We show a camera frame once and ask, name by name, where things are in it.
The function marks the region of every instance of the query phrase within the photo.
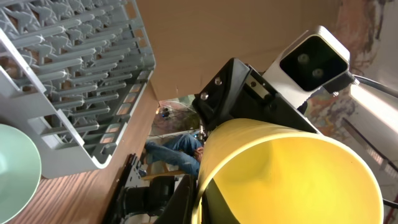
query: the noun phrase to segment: plastic dish rack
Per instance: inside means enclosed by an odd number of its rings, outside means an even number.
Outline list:
[[[155,58],[135,1],[5,0],[0,65],[0,123],[25,132],[55,178],[109,164]]]

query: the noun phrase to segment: black camera face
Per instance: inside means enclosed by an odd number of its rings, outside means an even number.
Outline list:
[[[312,91],[347,70],[347,63],[321,38],[311,36],[280,61],[303,90]]]

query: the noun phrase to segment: person's leg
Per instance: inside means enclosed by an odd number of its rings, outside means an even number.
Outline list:
[[[154,142],[147,142],[145,144],[145,150],[152,154],[154,159],[161,160],[175,166],[177,165],[187,174],[198,177],[200,164],[192,156],[189,156],[184,152],[171,150],[165,146],[159,146]]]
[[[195,149],[202,147],[200,141],[195,139],[191,134],[181,134],[163,144],[163,146],[175,151],[182,150],[190,156],[193,156]]]

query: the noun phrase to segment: yellow cup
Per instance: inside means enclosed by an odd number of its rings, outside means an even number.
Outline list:
[[[381,191],[368,165],[321,134],[250,119],[222,124],[205,144],[193,224],[212,179],[240,223],[382,223]]]

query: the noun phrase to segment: person's hand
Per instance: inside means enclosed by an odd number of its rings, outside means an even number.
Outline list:
[[[202,158],[202,156],[203,156],[203,147],[197,148],[197,149],[193,152],[193,156],[194,156],[194,158],[195,158],[198,162],[201,162],[201,158]]]

